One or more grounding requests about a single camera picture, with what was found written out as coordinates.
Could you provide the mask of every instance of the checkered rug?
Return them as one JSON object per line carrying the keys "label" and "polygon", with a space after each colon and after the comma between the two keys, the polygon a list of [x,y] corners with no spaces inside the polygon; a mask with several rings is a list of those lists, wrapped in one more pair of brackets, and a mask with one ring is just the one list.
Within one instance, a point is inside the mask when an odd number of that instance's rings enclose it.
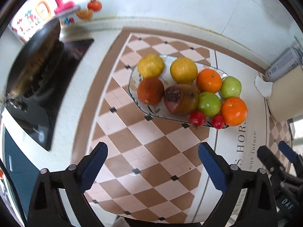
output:
{"label": "checkered rug", "polygon": [[273,154],[280,160],[280,162],[287,169],[289,166],[289,160],[285,157],[284,154],[278,149],[278,144],[281,141],[285,141],[287,144],[290,143],[291,134],[287,121],[277,123],[272,116],[269,116],[269,149]]}
{"label": "checkered rug", "polygon": [[209,128],[146,116],[129,97],[128,81],[144,55],[186,56],[210,65],[209,50],[168,37],[130,37],[97,118],[91,149],[102,141],[109,155],[85,193],[91,204],[144,221],[185,222],[201,177],[198,144],[208,138]]}

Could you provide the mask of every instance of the brown fruit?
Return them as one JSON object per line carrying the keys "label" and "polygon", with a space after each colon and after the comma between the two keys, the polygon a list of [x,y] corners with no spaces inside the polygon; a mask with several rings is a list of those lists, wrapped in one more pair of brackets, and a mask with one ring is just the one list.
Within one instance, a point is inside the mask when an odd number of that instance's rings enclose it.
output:
{"label": "brown fruit", "polygon": [[138,98],[141,102],[156,106],[163,97],[164,85],[158,78],[143,79],[137,89]]}
{"label": "brown fruit", "polygon": [[164,104],[171,114],[190,114],[197,107],[198,90],[187,84],[170,86],[164,92]]}

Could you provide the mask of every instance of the green apple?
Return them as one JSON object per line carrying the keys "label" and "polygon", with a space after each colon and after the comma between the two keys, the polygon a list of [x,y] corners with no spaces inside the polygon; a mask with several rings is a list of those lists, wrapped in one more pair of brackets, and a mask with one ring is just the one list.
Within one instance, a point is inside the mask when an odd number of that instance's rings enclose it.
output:
{"label": "green apple", "polygon": [[225,100],[230,97],[239,97],[241,90],[241,82],[232,76],[228,76],[222,81],[220,96]]}
{"label": "green apple", "polygon": [[205,91],[198,95],[197,109],[204,112],[206,117],[212,117],[221,110],[221,101],[216,94]]}

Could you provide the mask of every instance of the colorful poster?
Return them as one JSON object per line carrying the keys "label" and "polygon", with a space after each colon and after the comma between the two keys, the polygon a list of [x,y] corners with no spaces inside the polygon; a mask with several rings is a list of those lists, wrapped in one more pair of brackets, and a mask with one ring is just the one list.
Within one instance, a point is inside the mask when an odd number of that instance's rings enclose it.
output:
{"label": "colorful poster", "polygon": [[24,42],[54,16],[61,26],[85,23],[102,15],[101,0],[27,0],[16,13],[10,28]]}

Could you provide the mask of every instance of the glass plate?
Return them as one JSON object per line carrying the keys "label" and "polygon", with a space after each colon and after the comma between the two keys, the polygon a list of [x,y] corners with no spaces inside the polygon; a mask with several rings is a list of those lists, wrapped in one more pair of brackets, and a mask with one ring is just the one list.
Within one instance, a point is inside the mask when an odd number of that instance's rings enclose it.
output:
{"label": "glass plate", "polygon": [[[172,62],[177,59],[178,57],[170,56],[170,55],[164,55],[164,54],[159,54],[159,56],[164,60],[165,68],[161,76],[158,78],[161,80],[161,82],[164,85],[164,88],[168,88],[170,86],[176,85],[177,82],[173,80],[173,78],[170,75],[170,66]],[[220,74],[221,78],[224,79],[228,75],[223,72],[220,69],[214,68],[212,66],[208,66],[199,62],[195,62],[197,67],[198,67],[198,72],[201,72],[203,69],[210,68],[215,70],[217,73]],[[142,76],[139,74],[137,65],[134,67],[130,79],[129,79],[129,84],[128,84],[128,91],[131,96],[131,98],[134,100],[136,105],[147,115],[150,115],[152,117],[159,117],[167,120],[173,120],[181,123],[187,123],[190,124],[189,122],[189,115],[173,115],[171,114],[165,107],[163,99],[157,106],[151,106],[144,104],[141,102],[138,98],[137,95],[137,88],[139,86],[139,83],[142,81]],[[222,98],[220,97],[219,93],[216,93],[216,95],[221,99],[221,102],[223,102]],[[206,122],[204,123],[203,126],[207,127],[213,127],[212,124],[210,123],[209,118],[206,119]]]}

